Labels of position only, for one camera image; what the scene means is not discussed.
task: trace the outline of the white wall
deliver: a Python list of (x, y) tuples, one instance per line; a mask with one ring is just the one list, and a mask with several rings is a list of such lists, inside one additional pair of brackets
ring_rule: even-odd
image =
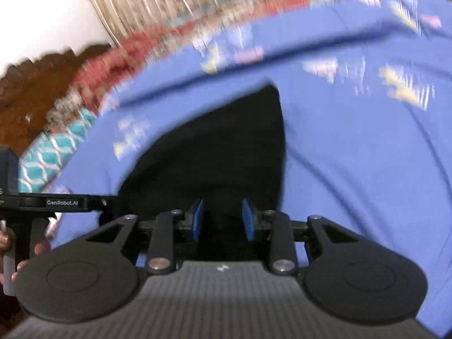
[(0, 0), (0, 77), (8, 64), (112, 44), (89, 0)]

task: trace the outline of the black cloth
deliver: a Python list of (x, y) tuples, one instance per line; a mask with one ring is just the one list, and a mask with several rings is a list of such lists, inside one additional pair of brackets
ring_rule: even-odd
[(206, 113), (159, 138), (122, 184), (114, 216), (141, 221), (202, 198), (206, 213), (200, 259), (249, 260), (241, 202), (279, 203), (285, 139), (279, 93), (273, 85)]

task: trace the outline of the blue cloth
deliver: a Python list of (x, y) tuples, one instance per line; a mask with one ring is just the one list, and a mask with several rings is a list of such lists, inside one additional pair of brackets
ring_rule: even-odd
[[(446, 8), (446, 0), (349, 0), (212, 34), (205, 51), (186, 47), (112, 91), (53, 191), (116, 194), (162, 134), (271, 81), (287, 144), (280, 209), (296, 220), (324, 215), (419, 264), (429, 293), (418, 319), (444, 336), (452, 323), (451, 28), (419, 10)], [(53, 246), (96, 227), (96, 213), (66, 214)], [(306, 264), (302, 246), (298, 253)]]

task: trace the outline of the screw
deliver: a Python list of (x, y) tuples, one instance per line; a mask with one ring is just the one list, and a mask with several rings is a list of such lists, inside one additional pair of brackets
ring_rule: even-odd
[(286, 259), (276, 260), (273, 263), (273, 269), (280, 271), (281, 273), (287, 273), (288, 271), (292, 271), (294, 268), (295, 263)]
[(153, 258), (147, 265), (153, 270), (164, 270), (171, 266), (171, 261), (167, 258)]

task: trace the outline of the bed sheet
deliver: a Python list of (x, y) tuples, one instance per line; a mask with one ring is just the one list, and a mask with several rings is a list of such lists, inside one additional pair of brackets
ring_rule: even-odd
[[(444, 336), (452, 322), (450, 11), (446, 0), (343, 1), (206, 35), (205, 45), (110, 94), (51, 191), (117, 193), (162, 134), (270, 81), (286, 133), (280, 209), (296, 220), (324, 215), (419, 264), (429, 292), (418, 319)], [(96, 227), (96, 213), (65, 215), (53, 247)]]
[[(157, 58), (170, 51), (177, 51), (193, 38), (197, 44), (204, 45), (203, 38), (206, 34), (209, 35), (209, 30), (221, 31), (238, 22), (279, 14), (303, 6), (307, 1), (225, 0), (220, 9), (210, 6), (195, 13), (194, 16), (202, 18), (194, 21), (192, 16), (186, 16), (173, 21), (171, 29), (159, 27), (134, 33), (122, 42), (121, 47), (87, 62), (74, 78), (65, 102), (59, 105), (60, 109), (52, 111), (52, 133), (39, 136), (22, 156), (19, 170), (20, 192), (47, 192), (55, 175), (65, 167), (94, 124), (104, 95), (115, 83), (123, 86), (133, 81), (133, 76), (141, 71), (145, 63), (153, 64)], [(328, 1), (334, 0), (315, 0), (313, 3)], [(80, 110), (82, 102), (87, 108)], [(79, 119), (64, 125), (67, 117), (74, 116)]]

